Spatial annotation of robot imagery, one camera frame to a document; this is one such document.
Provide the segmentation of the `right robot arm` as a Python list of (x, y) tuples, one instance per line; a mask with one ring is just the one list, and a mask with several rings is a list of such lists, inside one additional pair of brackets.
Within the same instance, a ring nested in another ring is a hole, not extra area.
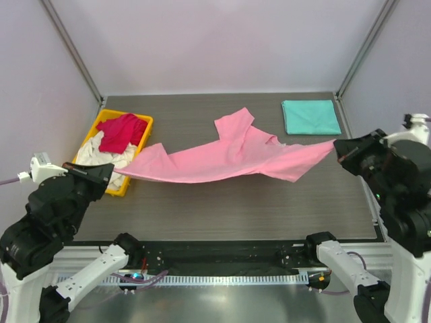
[(430, 148), (411, 132), (380, 129), (333, 143), (344, 170), (367, 183), (393, 255), (391, 282), (358, 264), (329, 232), (306, 237), (303, 256), (344, 284), (362, 322), (430, 321)]

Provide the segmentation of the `pink t shirt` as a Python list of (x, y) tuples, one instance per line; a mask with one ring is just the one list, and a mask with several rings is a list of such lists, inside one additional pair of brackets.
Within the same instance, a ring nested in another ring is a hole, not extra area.
[(146, 147), (116, 171), (139, 180), (199, 184), (252, 174), (296, 182), (334, 149), (332, 141), (286, 145), (253, 126), (247, 108), (215, 120), (219, 138), (167, 153), (163, 144)]

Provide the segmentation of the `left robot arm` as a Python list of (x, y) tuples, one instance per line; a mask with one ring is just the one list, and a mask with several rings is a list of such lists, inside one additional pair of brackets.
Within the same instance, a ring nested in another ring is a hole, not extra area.
[(143, 246), (119, 234), (93, 262), (58, 285), (45, 285), (56, 254), (73, 240), (90, 203), (102, 198), (113, 164), (80, 166), (43, 180), (29, 195), (26, 215), (1, 236), (2, 322), (66, 322), (79, 302), (122, 268), (137, 268)]

